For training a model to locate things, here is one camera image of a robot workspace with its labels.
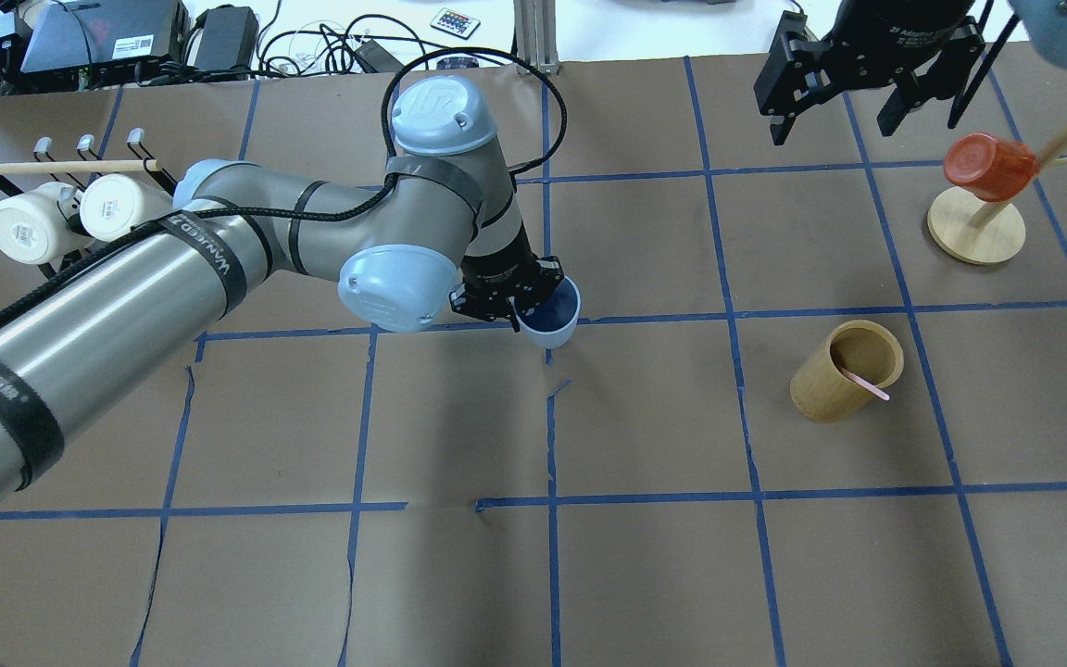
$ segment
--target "wooden cup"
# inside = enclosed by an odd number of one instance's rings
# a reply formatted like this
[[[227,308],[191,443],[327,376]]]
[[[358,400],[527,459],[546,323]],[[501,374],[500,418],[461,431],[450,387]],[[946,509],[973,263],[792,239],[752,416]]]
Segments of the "wooden cup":
[[[901,342],[866,319],[853,319],[834,328],[789,383],[793,404],[806,417],[822,424],[839,422],[872,400],[871,392],[847,380],[839,368],[885,388],[903,372]]]

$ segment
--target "orange cup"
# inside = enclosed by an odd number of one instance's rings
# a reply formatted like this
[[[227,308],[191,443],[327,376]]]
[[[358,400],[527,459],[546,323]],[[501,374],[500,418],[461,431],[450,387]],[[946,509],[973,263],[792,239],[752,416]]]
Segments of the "orange cup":
[[[958,139],[944,155],[944,177],[984,202],[1005,202],[1040,173],[1032,148],[984,131]]]

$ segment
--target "table surface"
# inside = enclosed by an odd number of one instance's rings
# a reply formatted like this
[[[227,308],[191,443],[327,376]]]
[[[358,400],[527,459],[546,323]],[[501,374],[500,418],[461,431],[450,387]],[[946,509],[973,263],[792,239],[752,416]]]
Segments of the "table surface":
[[[924,227],[952,141],[1041,146],[1067,74],[1009,46],[957,131],[881,138],[854,93],[776,148],[761,64],[566,64],[517,195],[584,295],[554,354],[285,273],[182,347],[0,507],[0,663],[1067,664],[1067,165],[1007,265]],[[468,76],[537,156],[537,82]],[[0,98],[0,160],[141,126],[177,176],[373,186],[385,81]],[[37,282],[0,255],[0,307]],[[808,422],[790,377],[855,318],[902,343],[893,400]]]

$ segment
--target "white floor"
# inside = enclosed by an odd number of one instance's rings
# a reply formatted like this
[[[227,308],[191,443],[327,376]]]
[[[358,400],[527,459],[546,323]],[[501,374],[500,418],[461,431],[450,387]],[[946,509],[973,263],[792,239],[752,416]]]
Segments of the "white floor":
[[[224,0],[184,1],[192,17]],[[34,25],[51,0],[26,0],[20,4],[22,17]],[[975,13],[981,11],[978,0]],[[246,0],[261,26],[274,14],[275,0]],[[270,29],[270,34],[290,30],[315,30],[318,21],[344,26],[364,13],[381,13],[397,17],[414,29],[419,37],[445,46],[490,46],[508,51],[512,44],[512,3],[503,0],[283,0],[283,11]],[[810,16],[810,29],[822,35],[833,26],[839,0],[805,0]],[[450,9],[477,17],[480,27],[471,38],[453,37],[433,30],[429,25],[441,9]],[[558,0],[558,57],[568,60],[642,60],[669,59],[678,55],[717,53],[754,53],[767,51],[776,29],[776,20],[784,10],[793,10],[790,0],[736,0],[733,3],[707,4],[705,0]],[[987,41],[1007,21],[1010,9],[1007,0],[996,0],[994,12],[987,27]],[[399,27],[388,21],[361,21],[354,33],[403,35]],[[1025,38],[1021,29],[1016,38]],[[305,57],[322,47],[319,38],[298,35],[283,38],[271,54]],[[418,55],[418,49],[407,43],[389,43],[389,49],[402,62]]]

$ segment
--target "remote control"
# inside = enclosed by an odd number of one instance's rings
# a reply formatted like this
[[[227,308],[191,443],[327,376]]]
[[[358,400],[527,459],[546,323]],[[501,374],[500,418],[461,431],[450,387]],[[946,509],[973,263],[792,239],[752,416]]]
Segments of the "remote control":
[[[432,29],[453,34],[459,38],[468,38],[472,37],[475,29],[480,27],[480,19],[465,17],[463,14],[444,7],[435,14],[434,18],[431,18],[431,27]]]

